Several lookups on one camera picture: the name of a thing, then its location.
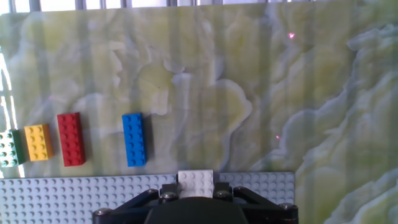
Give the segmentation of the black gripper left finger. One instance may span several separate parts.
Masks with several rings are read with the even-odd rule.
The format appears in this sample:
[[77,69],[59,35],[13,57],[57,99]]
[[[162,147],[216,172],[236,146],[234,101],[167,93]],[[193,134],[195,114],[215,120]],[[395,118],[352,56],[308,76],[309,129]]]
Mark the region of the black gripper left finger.
[[99,208],[95,210],[92,213],[92,224],[144,223],[155,206],[172,202],[178,198],[178,183],[163,184],[159,190],[146,190],[115,209]]

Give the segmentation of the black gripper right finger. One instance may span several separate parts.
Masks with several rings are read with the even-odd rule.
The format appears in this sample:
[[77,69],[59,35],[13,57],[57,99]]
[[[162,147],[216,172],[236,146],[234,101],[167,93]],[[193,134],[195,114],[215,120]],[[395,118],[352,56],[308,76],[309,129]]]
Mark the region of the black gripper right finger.
[[213,199],[232,205],[232,215],[246,223],[299,224],[299,208],[292,203],[276,204],[247,187],[231,187],[227,182],[216,182]]

